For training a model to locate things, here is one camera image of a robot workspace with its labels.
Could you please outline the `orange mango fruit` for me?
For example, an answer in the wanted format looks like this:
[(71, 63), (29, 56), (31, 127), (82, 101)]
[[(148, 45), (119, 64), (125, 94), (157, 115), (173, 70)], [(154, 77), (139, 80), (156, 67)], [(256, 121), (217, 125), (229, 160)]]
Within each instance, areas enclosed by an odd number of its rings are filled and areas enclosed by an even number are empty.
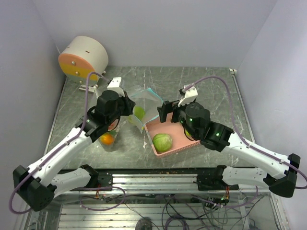
[(104, 145), (112, 145), (115, 138), (110, 133), (105, 133), (99, 138), (99, 141)]

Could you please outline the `blue zipper clear bag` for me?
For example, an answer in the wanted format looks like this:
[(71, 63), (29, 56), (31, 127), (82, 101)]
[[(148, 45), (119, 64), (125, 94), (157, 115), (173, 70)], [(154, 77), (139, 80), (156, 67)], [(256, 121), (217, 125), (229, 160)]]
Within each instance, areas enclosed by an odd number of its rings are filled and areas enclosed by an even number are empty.
[(144, 126), (159, 116), (157, 107), (162, 105), (163, 99), (151, 88), (143, 89), (138, 85), (130, 87), (127, 93), (128, 97), (136, 103), (136, 106), (142, 107), (145, 111), (142, 121), (136, 118), (135, 122), (132, 123), (142, 133)]

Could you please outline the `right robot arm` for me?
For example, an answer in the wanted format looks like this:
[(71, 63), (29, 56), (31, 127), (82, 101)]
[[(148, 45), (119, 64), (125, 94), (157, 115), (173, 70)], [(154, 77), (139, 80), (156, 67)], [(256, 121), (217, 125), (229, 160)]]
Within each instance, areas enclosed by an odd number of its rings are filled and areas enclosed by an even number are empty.
[(211, 178), (212, 186), (218, 190), (236, 184), (268, 188), (272, 193), (291, 198), (295, 191), (300, 157), (288, 156), (265, 149), (242, 138), (233, 129), (211, 121), (209, 110), (197, 102), (180, 106), (178, 101), (165, 101), (157, 108), (160, 121), (180, 123), (185, 134), (190, 134), (205, 148), (239, 157), (253, 165), (252, 168), (217, 166)]

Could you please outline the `pale cabbage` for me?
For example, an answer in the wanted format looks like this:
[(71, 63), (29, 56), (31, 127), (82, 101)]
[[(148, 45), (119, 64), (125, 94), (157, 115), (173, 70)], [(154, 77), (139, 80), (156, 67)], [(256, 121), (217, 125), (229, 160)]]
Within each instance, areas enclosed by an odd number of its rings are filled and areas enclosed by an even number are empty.
[(166, 152), (172, 148), (172, 138), (169, 134), (156, 134), (152, 142), (156, 151), (160, 153)]
[(135, 119), (137, 118), (138, 120), (142, 121), (143, 117), (145, 116), (145, 111), (142, 107), (140, 106), (135, 106), (133, 108), (133, 114), (129, 115), (128, 121), (130, 123), (134, 123)]

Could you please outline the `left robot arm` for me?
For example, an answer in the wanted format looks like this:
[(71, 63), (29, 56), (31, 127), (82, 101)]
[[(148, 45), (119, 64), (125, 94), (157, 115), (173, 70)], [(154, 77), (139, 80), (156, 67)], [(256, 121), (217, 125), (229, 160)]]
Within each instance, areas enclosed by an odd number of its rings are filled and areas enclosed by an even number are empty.
[(98, 173), (85, 165), (65, 174), (59, 171), (73, 156), (93, 144), (116, 120), (133, 113), (136, 103), (126, 92), (119, 95), (113, 90), (106, 90), (98, 97), (95, 106), (86, 107), (85, 115), (71, 129), (66, 137), (50, 152), (28, 167), (19, 165), (14, 169), (14, 191), (9, 200), (12, 213), (12, 200), (18, 194), (33, 211), (41, 211), (51, 201), (69, 190), (84, 187), (93, 190), (98, 184)]

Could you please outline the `dotted clear zip bag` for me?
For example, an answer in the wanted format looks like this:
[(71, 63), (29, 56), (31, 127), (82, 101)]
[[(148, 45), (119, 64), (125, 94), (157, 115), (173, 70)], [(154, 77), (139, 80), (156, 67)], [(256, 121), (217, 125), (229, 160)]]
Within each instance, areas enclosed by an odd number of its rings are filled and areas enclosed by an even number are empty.
[(120, 130), (119, 119), (115, 120), (109, 127), (106, 133), (104, 133), (98, 142), (107, 152), (113, 151), (113, 145), (118, 136)]

